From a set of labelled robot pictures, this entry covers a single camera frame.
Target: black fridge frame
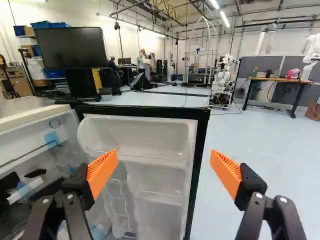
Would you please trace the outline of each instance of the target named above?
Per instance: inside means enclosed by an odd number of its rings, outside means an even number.
[[[204,152],[207,127],[210,118],[210,110],[204,107],[186,108],[162,106],[101,105],[88,103],[71,104],[71,107],[75,109],[80,122],[84,119],[84,114],[168,119],[190,119],[197,121],[189,202],[187,209],[185,233],[183,238],[184,240],[189,240],[195,210],[202,156]]]

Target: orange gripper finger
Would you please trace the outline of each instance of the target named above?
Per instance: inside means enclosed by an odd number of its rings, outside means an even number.
[[[88,164],[86,180],[93,198],[96,199],[118,165],[116,149],[113,149]]]
[[[211,150],[210,165],[233,200],[242,180],[240,165],[222,153]]]

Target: computer monitor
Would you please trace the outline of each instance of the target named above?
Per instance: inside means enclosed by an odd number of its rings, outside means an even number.
[[[118,58],[118,65],[131,64],[131,57]]]
[[[125,64],[131,64],[131,57],[126,57],[124,61],[125,61]]]
[[[118,65],[124,65],[126,64],[126,59],[125,58],[118,58]]]
[[[107,67],[107,55],[100,27],[35,29],[46,69]]]

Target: mini fridge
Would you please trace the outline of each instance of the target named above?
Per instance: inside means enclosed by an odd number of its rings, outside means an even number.
[[[10,207],[19,211],[27,204],[21,220],[8,223],[9,234],[23,235],[37,198],[53,194],[80,164],[116,149],[118,166],[85,213],[93,238],[189,240],[210,111],[71,106],[0,132],[6,141],[0,181],[16,173],[19,186],[11,192],[18,197]],[[26,177],[39,170],[45,173]],[[69,239],[67,232],[64,222],[58,239]]]

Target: blue storage bin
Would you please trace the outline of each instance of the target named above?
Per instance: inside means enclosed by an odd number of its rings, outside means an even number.
[[[66,71],[61,69],[43,69],[44,75],[47,79],[64,78]]]
[[[23,25],[17,25],[13,26],[14,33],[16,36],[24,36],[25,34],[25,26]]]
[[[48,29],[50,28],[49,24],[50,24],[49,21],[38,21],[38,22],[30,23],[33,29]]]
[[[68,25],[65,22],[49,22],[50,28],[68,28],[70,25]]]
[[[38,45],[33,45],[33,53],[35,57],[41,57],[41,52],[40,52],[40,48]]]

